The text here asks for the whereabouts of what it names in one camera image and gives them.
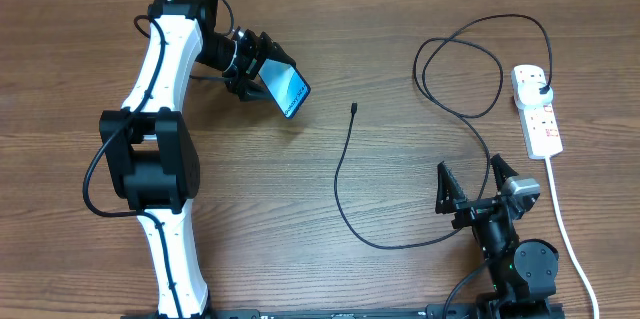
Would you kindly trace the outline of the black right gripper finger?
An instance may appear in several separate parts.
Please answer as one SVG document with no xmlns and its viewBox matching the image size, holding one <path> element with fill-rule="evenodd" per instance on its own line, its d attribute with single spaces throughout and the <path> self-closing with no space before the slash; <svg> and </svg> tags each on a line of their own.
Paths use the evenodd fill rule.
<svg viewBox="0 0 640 319">
<path fill-rule="evenodd" d="M 438 164 L 437 174 L 435 212 L 437 214 L 454 213 L 460 205 L 467 202 L 467 196 L 444 162 Z"/>
<path fill-rule="evenodd" d="M 499 154 L 495 154 L 491 157 L 490 164 L 493 169 L 496 188 L 499 191 L 502 190 L 503 186 L 509 178 L 518 175 L 518 173 L 510 165 L 508 165 Z"/>
</svg>

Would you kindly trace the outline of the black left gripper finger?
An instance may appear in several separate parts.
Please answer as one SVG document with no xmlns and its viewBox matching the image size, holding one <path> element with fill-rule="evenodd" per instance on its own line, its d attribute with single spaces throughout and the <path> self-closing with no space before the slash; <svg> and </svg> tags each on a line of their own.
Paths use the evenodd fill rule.
<svg viewBox="0 0 640 319">
<path fill-rule="evenodd" d="M 284 49 L 266 33 L 262 32 L 259 36 L 260 49 L 258 58 L 264 62 L 267 59 L 289 65 L 295 65 L 295 60 L 290 57 Z"/>
<path fill-rule="evenodd" d="M 242 79 L 239 83 L 238 89 L 238 97 L 243 102 L 273 100 L 269 91 L 253 80 Z"/>
</svg>

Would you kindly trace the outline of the blue Galaxy smartphone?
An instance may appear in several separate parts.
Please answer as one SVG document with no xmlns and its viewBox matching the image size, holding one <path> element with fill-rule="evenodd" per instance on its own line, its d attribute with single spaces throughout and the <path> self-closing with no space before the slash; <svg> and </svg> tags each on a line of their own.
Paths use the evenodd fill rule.
<svg viewBox="0 0 640 319">
<path fill-rule="evenodd" d="M 292 119 L 311 92 L 297 68 L 267 59 L 258 74 L 284 117 Z"/>
</svg>

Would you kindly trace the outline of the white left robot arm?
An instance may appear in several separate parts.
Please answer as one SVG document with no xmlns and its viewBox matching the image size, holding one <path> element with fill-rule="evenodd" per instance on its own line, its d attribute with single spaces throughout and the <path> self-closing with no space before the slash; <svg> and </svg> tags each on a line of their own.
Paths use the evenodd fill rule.
<svg viewBox="0 0 640 319">
<path fill-rule="evenodd" d="M 154 0 L 138 79 L 120 109 L 99 121 L 102 145 L 88 169 L 108 164 L 124 216 L 141 224 L 158 283 L 154 318 L 213 318 L 193 231 L 200 163 L 183 117 L 195 64 L 220 71 L 242 101 L 267 100 L 291 119 L 311 93 L 296 62 L 266 33 L 216 29 L 223 0 Z"/>
</svg>

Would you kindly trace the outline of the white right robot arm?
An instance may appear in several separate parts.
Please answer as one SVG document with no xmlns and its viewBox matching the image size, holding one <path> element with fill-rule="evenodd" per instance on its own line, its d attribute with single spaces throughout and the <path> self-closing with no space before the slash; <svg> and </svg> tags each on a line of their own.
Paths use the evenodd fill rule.
<svg viewBox="0 0 640 319">
<path fill-rule="evenodd" d="M 484 261 L 454 287 L 443 305 L 433 305 L 427 313 L 434 318 L 562 318 L 562 306 L 549 302 L 556 293 L 558 250 L 545 240 L 522 241 L 514 225 L 536 204 L 540 185 L 518 174 L 498 154 L 490 164 L 497 193 L 474 201 L 443 162 L 437 166 L 435 212 L 452 214 L 456 230 L 471 228 Z M 489 272 L 493 290 L 477 295 L 473 303 L 454 306 L 460 289 L 483 270 Z"/>
</svg>

